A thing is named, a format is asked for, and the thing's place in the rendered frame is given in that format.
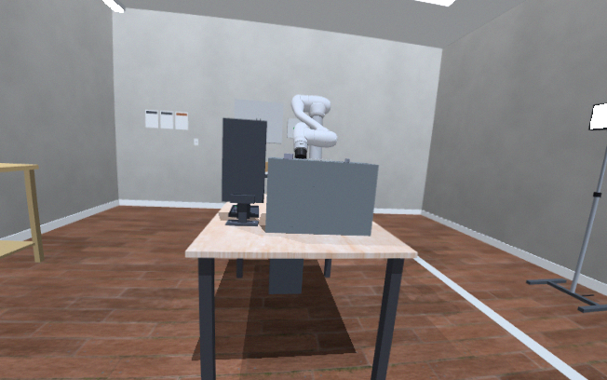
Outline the grey tool chest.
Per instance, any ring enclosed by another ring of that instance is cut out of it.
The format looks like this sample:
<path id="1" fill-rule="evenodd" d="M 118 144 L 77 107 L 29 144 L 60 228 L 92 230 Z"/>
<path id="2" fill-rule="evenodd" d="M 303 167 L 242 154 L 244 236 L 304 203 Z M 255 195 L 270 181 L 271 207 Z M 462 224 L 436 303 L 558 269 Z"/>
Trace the grey tool chest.
<path id="1" fill-rule="evenodd" d="M 269 157 L 265 233 L 370 236 L 378 169 Z"/>

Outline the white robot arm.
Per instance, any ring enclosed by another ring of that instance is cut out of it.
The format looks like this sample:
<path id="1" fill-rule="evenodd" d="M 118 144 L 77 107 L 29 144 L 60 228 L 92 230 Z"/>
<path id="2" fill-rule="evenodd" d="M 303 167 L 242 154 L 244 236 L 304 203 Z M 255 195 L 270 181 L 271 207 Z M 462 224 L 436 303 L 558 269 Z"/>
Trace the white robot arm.
<path id="1" fill-rule="evenodd" d="M 307 152 L 310 145 L 309 158 L 321 159 L 322 147 L 333 147 L 337 143 L 336 134 L 322 127 L 322 118 L 330 111 L 330 101 L 318 96 L 296 95 L 291 100 L 291 108 L 303 122 L 298 123 L 293 131 L 294 153 L 298 148 Z"/>

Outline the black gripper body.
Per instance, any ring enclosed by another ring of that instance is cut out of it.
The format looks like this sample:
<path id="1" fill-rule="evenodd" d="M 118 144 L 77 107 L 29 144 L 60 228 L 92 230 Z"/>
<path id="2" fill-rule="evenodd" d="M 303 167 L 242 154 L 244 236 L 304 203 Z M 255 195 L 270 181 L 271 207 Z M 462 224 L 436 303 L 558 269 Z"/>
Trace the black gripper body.
<path id="1" fill-rule="evenodd" d="M 307 152 L 303 148 L 298 148 L 295 150 L 295 158 L 307 159 Z"/>

